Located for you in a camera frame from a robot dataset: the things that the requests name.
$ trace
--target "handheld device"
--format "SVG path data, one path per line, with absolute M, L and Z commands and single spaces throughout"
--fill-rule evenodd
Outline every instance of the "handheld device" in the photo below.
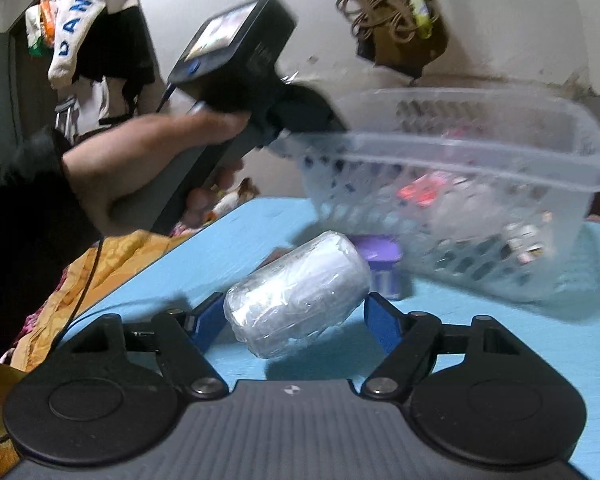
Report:
M 203 356 L 223 300 L 146 323 L 107 314 L 51 354 L 4 405 L 22 457 L 4 478 L 586 480 L 568 463 L 582 397 L 490 316 L 448 325 L 372 293 L 365 323 L 386 358 L 360 392 L 344 379 L 230 392 Z M 443 354 L 464 360 L 432 373 Z
M 207 20 L 176 63 L 169 83 L 213 110 L 247 110 L 251 120 L 234 140 L 179 154 L 147 186 L 114 204 L 120 223 L 167 235 L 187 193 L 211 186 L 216 168 L 280 132 L 342 131 L 328 102 L 312 89 L 286 85 L 276 61 L 296 28 L 280 0 L 254 0 Z

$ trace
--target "plastic-wrapped roll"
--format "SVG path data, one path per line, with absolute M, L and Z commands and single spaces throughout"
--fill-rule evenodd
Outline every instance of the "plastic-wrapped roll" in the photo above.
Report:
M 238 341 L 269 359 L 346 320 L 370 283 L 368 263 L 353 244 L 326 232 L 232 286 L 224 315 Z

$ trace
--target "plastic basket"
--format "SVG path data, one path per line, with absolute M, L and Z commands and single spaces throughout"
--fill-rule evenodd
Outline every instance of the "plastic basket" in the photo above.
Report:
M 414 272 L 544 298 L 600 191 L 600 125 L 518 91 L 399 89 L 337 103 L 351 132 L 275 143 L 325 229 L 389 234 Z

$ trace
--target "human hand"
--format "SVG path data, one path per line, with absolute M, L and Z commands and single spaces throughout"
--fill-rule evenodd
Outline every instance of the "human hand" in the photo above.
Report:
M 62 157 L 69 184 L 87 216 L 105 236 L 128 234 L 133 226 L 113 221 L 113 203 L 153 180 L 180 152 L 193 146 L 221 144 L 247 125 L 247 113 L 219 114 L 201 110 L 181 117 L 147 115 L 107 130 L 69 150 Z M 232 186 L 238 162 L 220 171 L 220 189 Z M 192 190 L 183 222 L 199 227 L 204 213 L 213 209 L 217 195 Z

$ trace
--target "device screen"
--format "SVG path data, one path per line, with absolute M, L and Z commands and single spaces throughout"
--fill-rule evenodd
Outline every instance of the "device screen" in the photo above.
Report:
M 224 16 L 211 20 L 202 32 L 196 44 L 189 51 L 187 61 L 207 52 L 212 52 L 218 48 L 224 48 L 231 45 L 240 28 L 247 21 L 249 15 L 256 8 L 257 2 L 240 9 L 232 10 Z

